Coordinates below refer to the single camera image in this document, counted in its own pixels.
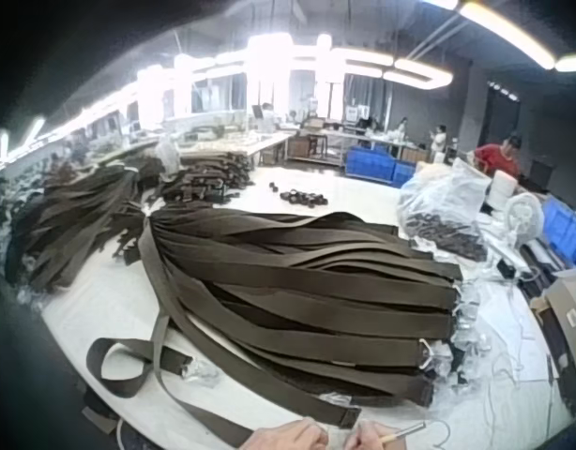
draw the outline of wall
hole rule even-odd
[[[424,91],[404,84],[394,83],[392,112],[389,129],[394,129],[403,117],[409,119],[407,135],[414,143],[431,143],[430,131],[438,125],[447,126],[448,142],[459,134],[462,123],[469,66],[463,61],[444,64],[454,74],[453,82],[446,87]]]
[[[488,76],[483,69],[476,65],[469,68],[467,99],[459,129],[459,148],[463,151],[471,151],[477,147],[486,112],[487,82]]]
[[[522,107],[524,144],[520,160],[529,173],[533,160],[553,166],[548,190],[576,206],[576,121]]]

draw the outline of metal hook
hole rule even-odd
[[[422,343],[428,350],[428,359],[426,359],[426,361],[421,366],[419,366],[421,370],[425,370],[430,365],[430,362],[433,360],[434,352],[430,348],[430,344],[428,344],[428,341],[426,339],[420,339],[419,342]]]

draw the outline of plastic bag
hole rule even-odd
[[[182,379],[204,387],[215,387],[220,382],[221,371],[204,359],[194,358],[182,367]]]
[[[473,261],[486,261],[487,250],[476,224],[491,179],[460,159],[453,167],[428,165],[401,189],[398,214],[409,237],[422,237],[438,248]]]
[[[177,152],[177,147],[169,136],[160,139],[157,147],[155,147],[155,156],[159,158],[160,162],[163,164],[165,175],[167,177],[177,174],[180,165],[179,153]]]

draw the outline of white wire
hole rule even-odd
[[[440,419],[433,419],[433,420],[431,420],[431,423],[432,424],[442,424],[447,429],[447,436],[440,443],[436,443],[436,444],[432,445],[432,447],[437,448],[438,450],[445,450],[445,447],[443,447],[443,445],[445,443],[447,443],[448,440],[450,439],[450,426],[448,425],[447,422],[445,422],[444,420],[440,420]]]
[[[123,446],[121,442],[121,426],[123,425],[123,419],[119,417],[119,421],[117,422],[117,431],[115,435],[117,436],[117,445],[119,446],[119,450],[126,450],[126,447]]]

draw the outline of blue plastic crate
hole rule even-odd
[[[346,175],[371,178],[389,182],[392,179],[395,160],[388,154],[377,153],[368,148],[354,147],[346,157]]]
[[[392,175],[392,186],[401,188],[407,181],[413,178],[416,172],[415,164],[399,161],[394,167],[394,174]]]
[[[544,203],[544,235],[551,247],[576,264],[576,214],[551,197]]]

